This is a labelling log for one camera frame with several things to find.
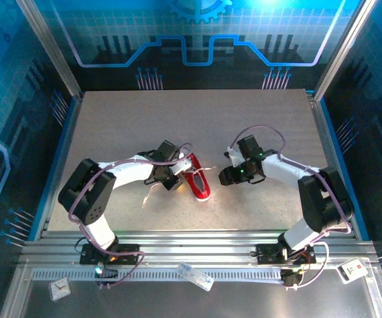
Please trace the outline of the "aluminium table rail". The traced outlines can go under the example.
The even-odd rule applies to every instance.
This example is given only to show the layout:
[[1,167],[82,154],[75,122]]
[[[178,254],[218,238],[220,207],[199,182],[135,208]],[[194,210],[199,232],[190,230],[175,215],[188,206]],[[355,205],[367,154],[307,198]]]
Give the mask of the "aluminium table rail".
[[[256,244],[275,243],[280,231],[118,231],[116,235],[123,244],[139,244],[145,253],[146,267],[172,267],[187,262],[201,268],[238,268],[256,266],[256,259],[249,253]],[[45,231],[41,239],[26,243],[18,263],[47,268],[78,266],[77,241],[81,236],[78,231]],[[329,266],[354,258],[378,261],[371,241],[338,233],[324,240],[330,249]]]

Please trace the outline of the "aluminium frame post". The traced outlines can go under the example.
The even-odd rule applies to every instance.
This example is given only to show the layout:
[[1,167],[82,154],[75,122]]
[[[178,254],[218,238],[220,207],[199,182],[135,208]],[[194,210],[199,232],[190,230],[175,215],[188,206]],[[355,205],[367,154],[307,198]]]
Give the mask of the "aluminium frame post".
[[359,1],[359,5],[353,13],[326,69],[316,85],[313,93],[314,101],[319,102],[323,98],[376,4],[377,0]]
[[68,92],[75,99],[81,100],[82,90],[36,3],[34,0],[15,1],[56,68]]

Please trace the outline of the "white shoelace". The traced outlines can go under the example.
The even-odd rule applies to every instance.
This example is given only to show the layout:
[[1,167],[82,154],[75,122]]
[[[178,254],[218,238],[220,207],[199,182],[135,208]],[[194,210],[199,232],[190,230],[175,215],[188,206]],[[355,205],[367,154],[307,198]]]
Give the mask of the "white shoelace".
[[[186,173],[185,173],[186,175],[190,174],[190,175],[193,177],[193,182],[194,182],[194,184],[195,184],[195,176],[198,176],[200,179],[202,179],[202,188],[203,188],[204,190],[199,190],[199,191],[200,191],[199,193],[203,193],[203,194],[196,195],[196,194],[193,192],[193,194],[194,194],[195,198],[197,199],[197,201],[199,201],[199,202],[205,202],[205,201],[209,200],[209,198],[210,198],[210,187],[209,187],[209,186],[206,187],[206,184],[205,184],[204,181],[203,181],[203,176],[204,176],[203,171],[206,171],[206,170],[207,170],[207,171],[208,171],[208,170],[213,170],[213,169],[216,169],[216,168],[218,168],[218,167],[217,167],[217,166],[204,167],[204,168],[198,168],[198,169],[196,169],[196,170],[194,170],[194,171],[186,172]],[[145,198],[144,198],[144,200],[143,200],[142,208],[144,208],[144,206],[145,206],[147,200],[149,199],[150,194],[151,194],[151,192],[152,192],[152,189],[153,189],[154,187],[157,187],[157,186],[158,186],[158,184],[156,184],[156,185],[152,185],[152,186],[150,187],[150,190],[149,190],[148,194],[145,196]]]

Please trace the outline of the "red canvas sneaker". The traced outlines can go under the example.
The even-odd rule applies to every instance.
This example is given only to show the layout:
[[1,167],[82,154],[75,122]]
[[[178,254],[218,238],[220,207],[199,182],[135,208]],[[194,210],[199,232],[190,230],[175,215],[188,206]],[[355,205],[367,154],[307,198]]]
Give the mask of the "red canvas sneaker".
[[183,176],[190,186],[194,197],[199,202],[207,201],[210,198],[211,191],[204,175],[204,169],[194,154],[189,155],[188,159],[192,165],[189,170],[183,173]]

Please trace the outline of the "aluminium side rail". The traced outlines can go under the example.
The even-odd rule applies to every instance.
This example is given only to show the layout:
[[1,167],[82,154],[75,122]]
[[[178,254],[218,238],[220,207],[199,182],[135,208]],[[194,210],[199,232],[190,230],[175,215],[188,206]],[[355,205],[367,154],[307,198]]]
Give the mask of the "aluminium side rail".
[[320,140],[322,143],[322,148],[326,157],[326,161],[329,166],[333,166],[338,170],[339,175],[343,180],[344,186],[346,187],[349,193],[351,202],[353,203],[355,211],[350,219],[353,236],[356,240],[363,240],[357,223],[357,212],[359,211],[359,206],[357,204],[357,201],[355,201],[354,190],[347,173],[347,168],[342,166],[342,163],[344,163],[343,156],[337,152],[336,145],[338,143],[334,142],[336,140],[336,137],[334,137],[335,132],[334,130],[332,130],[331,119],[329,118],[329,116],[325,117],[323,103],[315,101],[314,92],[312,90],[306,90],[306,95],[308,98],[308,102],[312,108],[312,114],[314,116],[316,127],[320,135]]

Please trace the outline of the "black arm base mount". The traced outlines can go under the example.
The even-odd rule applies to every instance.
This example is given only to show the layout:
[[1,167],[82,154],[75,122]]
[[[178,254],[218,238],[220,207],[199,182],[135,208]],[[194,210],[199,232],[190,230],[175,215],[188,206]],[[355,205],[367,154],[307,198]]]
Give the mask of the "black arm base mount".
[[305,246],[300,250],[291,250],[281,244],[257,244],[255,250],[249,253],[262,264],[306,265],[316,262],[316,255],[312,246]]
[[[137,252],[140,251],[138,244],[120,244],[115,247],[115,252]],[[109,256],[101,254],[99,250],[92,244],[85,244],[82,247],[80,264],[82,265],[96,265],[103,262],[105,265],[136,265],[138,262],[138,255],[128,256]]]

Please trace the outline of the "small white clock card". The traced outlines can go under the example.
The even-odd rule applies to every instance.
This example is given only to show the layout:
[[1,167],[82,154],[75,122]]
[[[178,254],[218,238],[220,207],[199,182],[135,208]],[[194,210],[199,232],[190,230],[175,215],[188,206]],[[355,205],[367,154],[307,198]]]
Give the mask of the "small white clock card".
[[71,294],[71,289],[67,278],[61,278],[51,282],[49,285],[49,290],[52,301],[58,301]]

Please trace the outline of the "white device with red button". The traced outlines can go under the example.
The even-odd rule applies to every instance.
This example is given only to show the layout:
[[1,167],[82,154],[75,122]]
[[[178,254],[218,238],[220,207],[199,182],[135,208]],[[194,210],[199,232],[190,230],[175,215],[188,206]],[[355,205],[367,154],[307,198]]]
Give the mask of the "white device with red button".
[[368,275],[366,267],[358,258],[340,264],[336,270],[343,284],[349,284]]

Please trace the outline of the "clear plastic bag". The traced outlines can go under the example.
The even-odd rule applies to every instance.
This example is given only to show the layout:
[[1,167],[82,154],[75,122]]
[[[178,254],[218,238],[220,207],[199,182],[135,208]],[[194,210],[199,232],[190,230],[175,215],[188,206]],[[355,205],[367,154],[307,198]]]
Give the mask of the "clear plastic bag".
[[214,284],[214,279],[211,276],[184,262],[178,265],[177,272],[182,278],[207,292],[211,290]]

